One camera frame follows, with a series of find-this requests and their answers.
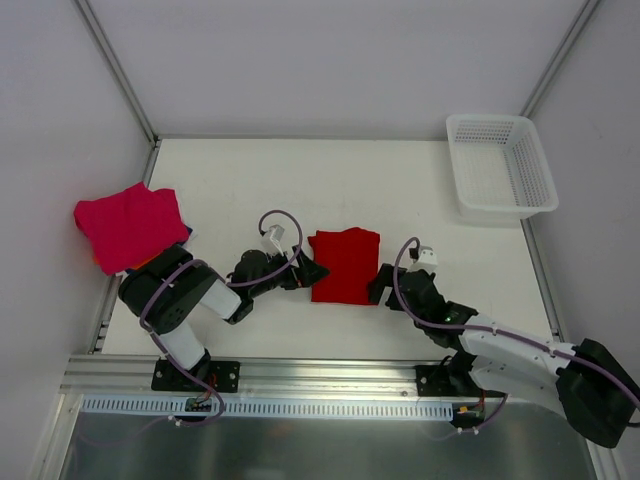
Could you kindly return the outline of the red t shirt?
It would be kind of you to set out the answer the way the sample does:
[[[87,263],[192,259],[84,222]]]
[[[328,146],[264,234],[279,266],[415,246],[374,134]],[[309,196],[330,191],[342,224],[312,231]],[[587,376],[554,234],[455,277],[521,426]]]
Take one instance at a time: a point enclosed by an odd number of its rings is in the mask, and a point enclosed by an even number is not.
[[[367,287],[378,273],[380,234],[360,227],[317,230],[308,242],[314,261],[329,270],[312,287],[311,301],[369,306]]]

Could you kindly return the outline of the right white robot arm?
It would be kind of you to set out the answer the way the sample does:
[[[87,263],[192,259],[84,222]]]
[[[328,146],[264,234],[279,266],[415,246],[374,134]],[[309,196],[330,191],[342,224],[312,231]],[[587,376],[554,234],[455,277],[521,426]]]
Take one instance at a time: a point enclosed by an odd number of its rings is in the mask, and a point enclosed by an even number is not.
[[[449,387],[459,395],[500,392],[564,418],[582,437],[604,448],[618,446],[637,427],[639,386],[601,343],[533,338],[472,307],[445,299],[435,276],[423,269],[380,267],[367,287],[372,303],[391,291],[386,306],[407,314],[416,328],[454,356]]]

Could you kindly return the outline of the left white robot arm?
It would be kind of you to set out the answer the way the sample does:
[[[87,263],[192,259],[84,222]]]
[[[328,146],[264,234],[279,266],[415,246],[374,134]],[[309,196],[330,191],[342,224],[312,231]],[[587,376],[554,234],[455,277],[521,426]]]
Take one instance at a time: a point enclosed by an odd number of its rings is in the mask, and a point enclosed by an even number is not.
[[[118,297],[177,361],[174,378],[185,389],[197,390],[208,381],[210,354],[187,322],[191,311],[204,306],[235,325],[252,312],[256,297],[276,288],[309,288],[329,276],[328,268],[304,252],[294,256],[291,265],[284,254],[248,250],[226,284],[214,269],[174,245],[129,274]]]

